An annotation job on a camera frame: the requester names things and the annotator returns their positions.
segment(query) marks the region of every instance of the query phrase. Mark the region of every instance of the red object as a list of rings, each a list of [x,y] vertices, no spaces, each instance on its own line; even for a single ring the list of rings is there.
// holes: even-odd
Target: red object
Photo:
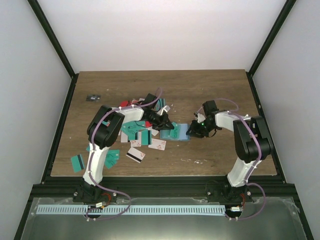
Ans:
[[[146,128],[149,128],[149,127],[151,127],[151,126],[152,126],[152,124],[151,124],[150,122],[145,121],[145,127],[146,127]]]
[[[109,193],[104,192],[104,193],[101,194],[101,196],[107,196],[108,197],[108,199],[109,199],[109,201],[107,203],[107,206],[108,206],[110,204],[110,201],[111,201],[111,195]]]
[[[131,105],[131,101],[123,101],[120,103],[119,107],[127,107]]]

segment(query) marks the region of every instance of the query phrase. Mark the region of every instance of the black joint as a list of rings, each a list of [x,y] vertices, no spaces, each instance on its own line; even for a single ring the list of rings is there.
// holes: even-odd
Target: black joint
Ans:
[[[156,100],[156,98],[157,97],[155,95],[148,93],[148,95],[145,97],[144,101],[142,101],[141,105],[152,103],[154,100]],[[153,108],[155,108],[156,105],[157,105],[157,102],[155,102],[149,106],[146,106],[146,108],[153,109]]]
[[[273,152],[274,145],[265,120],[261,116],[256,116],[246,123],[252,130],[252,133],[256,135],[255,137],[261,148],[261,160],[266,159]],[[257,145],[242,121],[233,121],[233,131],[237,156],[247,164],[256,160],[259,156]]]
[[[92,135],[98,125],[98,122],[106,115],[107,112],[111,110],[111,107],[105,105],[100,107],[86,131],[86,133],[89,135],[89,142],[92,141]],[[118,133],[121,129],[124,119],[125,116],[122,113],[115,111],[109,114],[103,120],[108,125],[105,125],[104,123],[100,124],[94,136],[94,143],[98,145],[100,149],[111,147],[112,144],[114,144],[117,140]]]

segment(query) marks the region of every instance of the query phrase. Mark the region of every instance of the small black object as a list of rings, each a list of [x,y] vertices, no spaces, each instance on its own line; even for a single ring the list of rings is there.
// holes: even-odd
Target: small black object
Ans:
[[[98,102],[101,98],[101,95],[89,94],[86,96],[87,102]]]

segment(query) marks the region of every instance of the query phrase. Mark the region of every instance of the blue card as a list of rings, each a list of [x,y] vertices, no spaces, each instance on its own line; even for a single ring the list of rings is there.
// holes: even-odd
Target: blue card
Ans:
[[[75,173],[85,169],[84,159],[81,154],[71,157],[72,168]]]

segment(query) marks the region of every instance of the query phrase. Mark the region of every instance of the card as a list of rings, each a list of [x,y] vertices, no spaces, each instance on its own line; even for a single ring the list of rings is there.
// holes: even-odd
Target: card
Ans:
[[[160,139],[173,140],[173,141],[189,141],[190,136],[186,135],[189,125],[187,123],[178,123],[178,124],[180,125],[180,133],[178,138],[171,137],[170,130],[161,130]]]
[[[155,105],[155,110],[159,111],[161,108],[163,108],[166,105],[166,100],[164,98],[160,98]]]
[[[151,149],[158,149],[164,151],[166,148],[167,141],[159,140],[159,139],[152,139],[152,144],[148,146]]]
[[[147,129],[151,131],[152,136],[156,136],[159,133],[159,131],[153,129],[152,126],[148,127]]]
[[[127,107],[131,105],[131,101],[123,101],[120,103],[119,107]]]
[[[122,125],[121,131],[124,132],[127,136],[136,134],[139,130],[145,129],[145,121],[129,121]]]
[[[138,140],[138,132],[136,132],[135,134],[129,134],[128,135],[128,140],[129,141]]]
[[[81,154],[71,157],[72,168],[75,173],[85,169],[84,159]]]
[[[152,135],[150,130],[142,130],[141,133],[141,145],[150,145],[152,143]]]
[[[174,126],[174,129],[170,130],[170,137],[178,139],[180,134],[180,124],[173,122],[172,125]]]
[[[152,124],[148,121],[145,121],[145,127],[146,128],[152,127]]]
[[[123,131],[121,131],[121,143],[129,143],[130,141],[128,140],[128,135],[125,134]]]
[[[131,147],[126,154],[127,157],[135,160],[138,163],[142,162],[142,159],[144,159],[145,155],[146,155],[145,153],[143,153],[142,151],[139,151],[133,147]]]
[[[104,160],[104,165],[107,169],[112,168],[120,158],[120,150],[109,150],[106,153],[106,157]]]
[[[138,139],[137,140],[131,140],[131,147],[136,148],[136,147],[141,147],[141,132],[138,132]]]

